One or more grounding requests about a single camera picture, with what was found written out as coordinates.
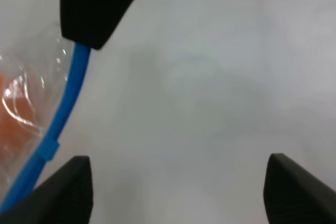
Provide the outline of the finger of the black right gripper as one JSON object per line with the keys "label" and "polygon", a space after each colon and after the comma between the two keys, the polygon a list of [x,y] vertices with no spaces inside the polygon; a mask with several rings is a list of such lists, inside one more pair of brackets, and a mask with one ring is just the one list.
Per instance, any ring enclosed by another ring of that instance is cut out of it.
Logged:
{"label": "finger of the black right gripper", "polygon": [[100,50],[134,0],[60,0],[64,38]]}

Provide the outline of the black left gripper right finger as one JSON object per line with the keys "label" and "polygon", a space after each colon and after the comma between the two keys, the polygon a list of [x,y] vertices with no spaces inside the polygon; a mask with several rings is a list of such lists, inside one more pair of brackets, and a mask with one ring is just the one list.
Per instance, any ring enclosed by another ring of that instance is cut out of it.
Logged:
{"label": "black left gripper right finger", "polygon": [[263,198],[269,223],[335,223],[335,190],[285,154],[270,155]]}

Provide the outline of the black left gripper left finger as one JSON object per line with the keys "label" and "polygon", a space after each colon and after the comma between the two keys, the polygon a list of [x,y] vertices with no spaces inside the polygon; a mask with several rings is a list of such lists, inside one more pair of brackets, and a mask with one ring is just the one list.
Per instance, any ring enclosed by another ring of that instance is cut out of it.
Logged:
{"label": "black left gripper left finger", "polygon": [[93,209],[90,158],[75,156],[1,214],[1,223],[89,223]]}

